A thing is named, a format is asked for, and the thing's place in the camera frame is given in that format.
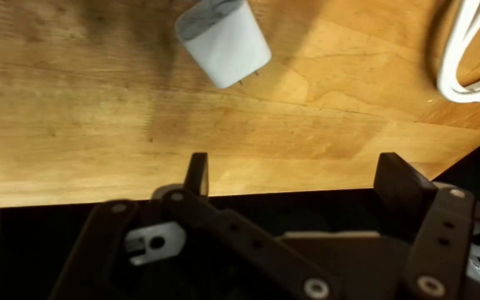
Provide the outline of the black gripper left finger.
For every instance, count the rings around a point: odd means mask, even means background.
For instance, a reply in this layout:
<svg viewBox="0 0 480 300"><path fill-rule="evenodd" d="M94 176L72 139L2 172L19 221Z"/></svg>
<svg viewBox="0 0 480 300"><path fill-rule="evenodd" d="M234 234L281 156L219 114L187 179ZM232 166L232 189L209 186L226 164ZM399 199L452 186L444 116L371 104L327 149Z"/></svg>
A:
<svg viewBox="0 0 480 300"><path fill-rule="evenodd" d="M199 197L209 196L209 156L197 152L192 156L184 187Z"/></svg>

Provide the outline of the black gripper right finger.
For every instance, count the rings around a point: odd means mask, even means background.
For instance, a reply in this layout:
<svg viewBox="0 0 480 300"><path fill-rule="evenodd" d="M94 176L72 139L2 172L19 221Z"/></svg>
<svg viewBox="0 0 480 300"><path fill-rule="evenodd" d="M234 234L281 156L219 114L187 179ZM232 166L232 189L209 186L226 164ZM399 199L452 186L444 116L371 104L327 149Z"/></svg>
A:
<svg viewBox="0 0 480 300"><path fill-rule="evenodd" d="M374 191L399 219L421 224L439 189L396 152L379 157Z"/></svg>

